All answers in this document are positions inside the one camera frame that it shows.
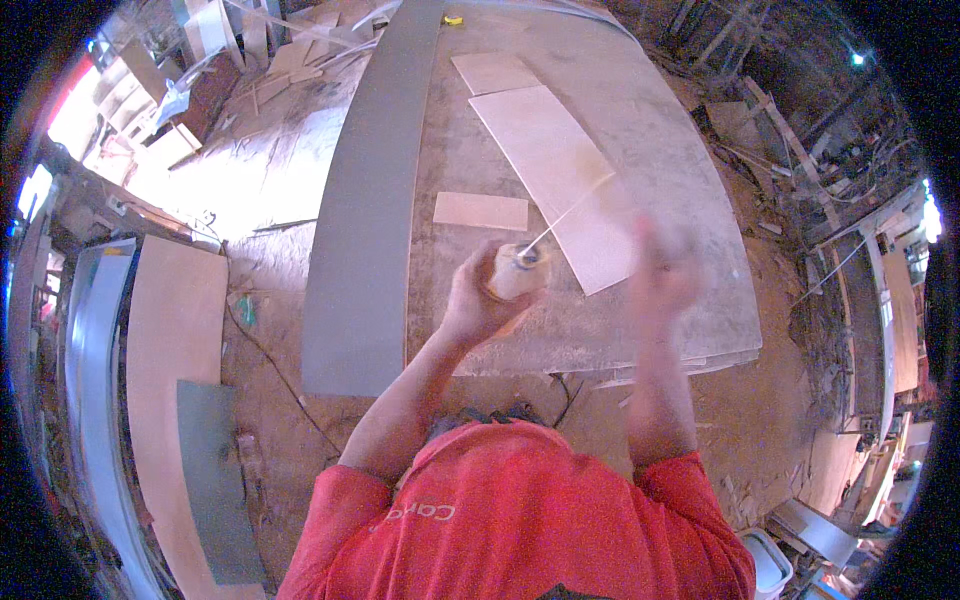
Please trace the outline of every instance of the red t-shirt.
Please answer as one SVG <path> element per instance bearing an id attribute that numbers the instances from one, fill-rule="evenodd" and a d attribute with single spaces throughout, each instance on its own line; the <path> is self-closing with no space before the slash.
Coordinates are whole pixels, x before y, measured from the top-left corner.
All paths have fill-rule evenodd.
<path id="1" fill-rule="evenodd" d="M 754 560 L 693 452 L 633 486 L 525 421 L 427 444 L 391 490 L 328 468 L 277 598 L 753 598 Z"/>

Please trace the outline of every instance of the table surface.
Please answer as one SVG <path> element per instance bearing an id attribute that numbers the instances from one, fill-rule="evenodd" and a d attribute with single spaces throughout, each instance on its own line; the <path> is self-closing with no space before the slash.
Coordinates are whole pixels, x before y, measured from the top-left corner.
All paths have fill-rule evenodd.
<path id="1" fill-rule="evenodd" d="M 443 317 L 456 267 L 484 240 L 517 243 L 546 228 L 530 203 L 526 232 L 434 224 L 438 192 L 530 199 L 468 104 L 451 57 L 511 52 L 581 124 L 633 194 L 636 213 L 692 231 L 708 275 L 678 331 L 682 358 L 761 346 L 750 268 L 720 177 L 689 114 L 640 47 L 613 26 L 559 12 L 451 4 L 464 25 L 442 27 L 427 95 L 411 233 L 407 361 Z M 627 282 L 585 297 L 552 236 L 548 298 L 507 338 L 475 349 L 458 374 L 610 369 L 634 363 Z M 602 252 L 603 241 L 597 240 Z"/>

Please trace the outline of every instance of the concrete floor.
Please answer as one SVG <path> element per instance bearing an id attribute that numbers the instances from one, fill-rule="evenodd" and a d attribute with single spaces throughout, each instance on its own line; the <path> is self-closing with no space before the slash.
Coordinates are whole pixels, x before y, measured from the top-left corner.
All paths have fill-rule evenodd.
<path id="1" fill-rule="evenodd" d="M 211 144 L 213 151 L 207 157 L 175 170 L 163 183 L 170 186 L 168 190 L 182 185 L 194 186 L 196 194 L 203 190 L 199 200 L 179 202 L 192 203 L 192 210 L 203 205 L 217 212 L 213 228 L 233 240 L 228 243 L 229 290 L 252 298 L 256 322 L 249 332 L 276 360 L 297 395 L 303 290 L 314 226 L 254 237 L 233 233 L 316 217 L 336 135 L 364 64 L 349 66 L 338 86 L 331 85 L 332 77 L 324 76 L 291 87 L 274 98 L 274 105 L 268 105 L 260 117 L 252 115 L 252 107 L 247 114 L 228 104 L 230 112 L 222 119 L 238 115 L 231 138 L 225 138 L 221 147 Z M 696 99 L 690 97 L 696 93 L 694 86 L 676 78 L 667 80 L 685 104 L 695 106 Z M 269 133 L 255 136 L 257 141 L 252 138 L 246 147 L 230 141 L 256 130 Z M 284 136 L 296 141 L 280 141 Z M 754 188 L 723 163 L 717 165 L 741 229 L 756 228 Z M 835 425 L 831 408 L 813 403 L 803 353 L 790 339 L 789 307 L 803 290 L 790 268 L 792 260 L 774 241 L 745 238 L 744 242 L 764 340 L 759 360 L 690 378 L 704 464 L 736 529 L 756 523 L 794 495 L 831 513 L 860 460 L 854 452 L 855 437 L 830 433 Z M 344 446 L 372 398 L 304 397 L 303 405 L 324 431 L 321 434 L 303 415 L 270 361 L 229 317 L 224 342 L 223 382 L 237 388 L 238 426 L 254 434 L 263 458 L 261 497 L 251 504 L 253 529 L 268 574 L 279 582 L 296 547 L 314 477 L 335 464 L 333 446 Z M 585 383 L 560 430 L 576 450 L 629 475 L 617 406 L 628 390 L 593 391 L 590 383 Z M 568 385 L 575 389 L 579 384 L 580 380 L 572 380 Z M 444 402 L 451 410 L 464 405 L 492 410 L 520 398 L 549 420 L 565 404 L 556 381 L 534 374 L 457 377 Z"/>

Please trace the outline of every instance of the motion-blurred hand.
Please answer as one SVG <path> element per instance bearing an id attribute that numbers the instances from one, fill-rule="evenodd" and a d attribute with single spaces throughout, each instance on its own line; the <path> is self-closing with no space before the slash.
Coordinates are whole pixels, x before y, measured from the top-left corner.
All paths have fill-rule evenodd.
<path id="1" fill-rule="evenodd" d="M 674 246 L 664 244 L 649 218 L 637 219 L 637 264 L 631 287 L 640 333 L 662 334 L 693 305 L 704 287 L 692 238 Z"/>
<path id="2" fill-rule="evenodd" d="M 507 302 L 496 300 L 487 292 L 493 261 L 501 244 L 497 241 L 485 243 L 453 275 L 450 299 L 439 332 L 450 336 L 457 344 L 472 348 L 487 341 L 543 297 L 544 290 L 538 290 Z"/>

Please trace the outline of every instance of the spray can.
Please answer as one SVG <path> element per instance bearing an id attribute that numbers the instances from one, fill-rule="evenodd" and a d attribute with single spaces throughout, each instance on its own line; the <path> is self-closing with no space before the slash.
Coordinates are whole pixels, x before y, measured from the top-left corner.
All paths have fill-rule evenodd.
<path id="1" fill-rule="evenodd" d="M 546 287 L 550 280 L 550 255 L 536 246 L 523 256 L 520 252 L 528 244 L 505 244 L 496 252 L 493 275 L 487 282 L 487 291 L 496 300 L 511 302 L 521 294 Z M 520 324 L 521 313 L 500 328 L 493 337 L 509 335 Z"/>

